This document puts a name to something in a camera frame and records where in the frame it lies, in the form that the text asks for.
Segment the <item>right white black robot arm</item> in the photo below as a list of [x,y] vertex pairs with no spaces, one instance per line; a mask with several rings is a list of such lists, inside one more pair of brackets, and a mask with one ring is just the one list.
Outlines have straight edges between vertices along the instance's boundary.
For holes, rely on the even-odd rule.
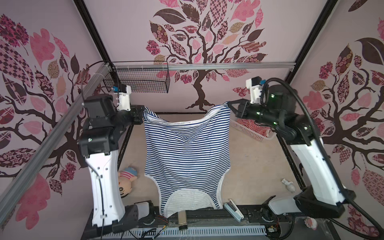
[[347,200],[340,191],[326,158],[317,146],[310,119],[296,114],[296,91],[282,85],[264,87],[264,84],[247,80],[250,100],[240,99],[228,103],[239,119],[253,120],[273,129],[292,148],[303,165],[310,185],[293,197],[267,201],[275,215],[302,213],[311,218],[340,218]]

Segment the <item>navy white striped tank top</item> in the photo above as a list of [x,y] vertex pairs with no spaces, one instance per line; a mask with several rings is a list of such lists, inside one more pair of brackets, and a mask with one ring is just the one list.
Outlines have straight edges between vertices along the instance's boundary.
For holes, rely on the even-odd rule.
[[230,115],[227,103],[184,122],[168,122],[145,109],[145,176],[158,188],[162,216],[223,208],[222,184],[231,168]]

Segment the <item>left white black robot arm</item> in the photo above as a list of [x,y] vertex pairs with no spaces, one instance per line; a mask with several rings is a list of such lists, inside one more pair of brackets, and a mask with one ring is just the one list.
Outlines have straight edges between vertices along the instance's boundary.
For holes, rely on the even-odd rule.
[[84,102],[89,113],[79,139],[79,148],[88,165],[93,193],[93,218],[88,221],[82,239],[102,238],[123,233],[155,219],[151,201],[124,206],[118,177],[119,140],[126,128],[143,123],[143,106],[131,106],[128,93],[118,94],[114,106],[108,94],[91,96]]

